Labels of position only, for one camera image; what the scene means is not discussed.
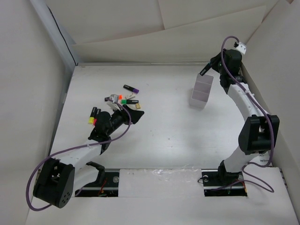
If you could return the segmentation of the blue cap highlighter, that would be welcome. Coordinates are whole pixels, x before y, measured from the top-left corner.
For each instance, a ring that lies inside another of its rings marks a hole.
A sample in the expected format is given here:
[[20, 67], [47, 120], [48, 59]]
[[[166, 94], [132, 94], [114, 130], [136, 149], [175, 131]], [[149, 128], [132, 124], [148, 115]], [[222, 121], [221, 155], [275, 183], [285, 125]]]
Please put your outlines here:
[[209, 62], [201, 71], [200, 75], [204, 76], [211, 69], [211, 62]]

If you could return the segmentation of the yellow cap highlighter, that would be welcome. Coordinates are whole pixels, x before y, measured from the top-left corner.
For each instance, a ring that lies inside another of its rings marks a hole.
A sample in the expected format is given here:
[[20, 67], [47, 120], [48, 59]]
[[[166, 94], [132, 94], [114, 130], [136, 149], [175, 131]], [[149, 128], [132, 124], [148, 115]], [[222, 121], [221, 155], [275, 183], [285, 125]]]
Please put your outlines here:
[[93, 124], [97, 113], [97, 107], [93, 107], [90, 113], [88, 124]]

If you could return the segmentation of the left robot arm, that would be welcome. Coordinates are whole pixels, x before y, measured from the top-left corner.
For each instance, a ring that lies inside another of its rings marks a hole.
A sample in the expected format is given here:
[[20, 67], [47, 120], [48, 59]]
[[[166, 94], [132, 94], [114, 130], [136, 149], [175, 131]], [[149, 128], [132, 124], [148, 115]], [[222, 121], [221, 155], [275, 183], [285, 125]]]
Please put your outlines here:
[[105, 181], [105, 168], [92, 160], [103, 154], [114, 141], [111, 134], [120, 126], [130, 127], [144, 115], [127, 105], [113, 114], [100, 109], [94, 128], [84, 145], [51, 154], [38, 167], [41, 172], [33, 188], [33, 196], [49, 206], [63, 208], [84, 186], [99, 186]]

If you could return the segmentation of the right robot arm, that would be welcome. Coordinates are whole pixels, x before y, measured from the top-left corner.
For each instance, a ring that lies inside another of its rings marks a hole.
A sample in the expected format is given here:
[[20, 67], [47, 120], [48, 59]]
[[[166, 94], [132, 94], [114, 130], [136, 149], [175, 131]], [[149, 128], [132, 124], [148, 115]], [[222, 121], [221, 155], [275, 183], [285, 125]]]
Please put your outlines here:
[[223, 49], [206, 67], [220, 74], [221, 87], [234, 101], [245, 122], [237, 149], [218, 167], [217, 180], [223, 185], [235, 182], [242, 168], [258, 154], [274, 151], [280, 123], [279, 117], [264, 110], [251, 93], [240, 73], [241, 63], [239, 51]]

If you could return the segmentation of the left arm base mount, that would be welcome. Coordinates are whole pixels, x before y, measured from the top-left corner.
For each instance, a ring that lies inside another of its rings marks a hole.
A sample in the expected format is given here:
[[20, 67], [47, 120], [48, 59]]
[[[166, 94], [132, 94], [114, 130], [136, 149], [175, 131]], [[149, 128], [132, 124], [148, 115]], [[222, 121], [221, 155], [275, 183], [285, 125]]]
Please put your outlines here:
[[75, 174], [74, 197], [117, 197], [120, 170], [88, 162]]

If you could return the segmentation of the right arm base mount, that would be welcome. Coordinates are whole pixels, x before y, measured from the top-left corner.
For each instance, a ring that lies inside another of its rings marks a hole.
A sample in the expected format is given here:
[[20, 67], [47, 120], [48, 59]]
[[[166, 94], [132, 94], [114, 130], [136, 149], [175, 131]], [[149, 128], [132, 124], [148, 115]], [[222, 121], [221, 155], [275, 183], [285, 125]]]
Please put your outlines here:
[[203, 185], [205, 197], [247, 197], [245, 183], [240, 180], [243, 180], [242, 172], [227, 172], [221, 163], [218, 169], [201, 169], [198, 183]]

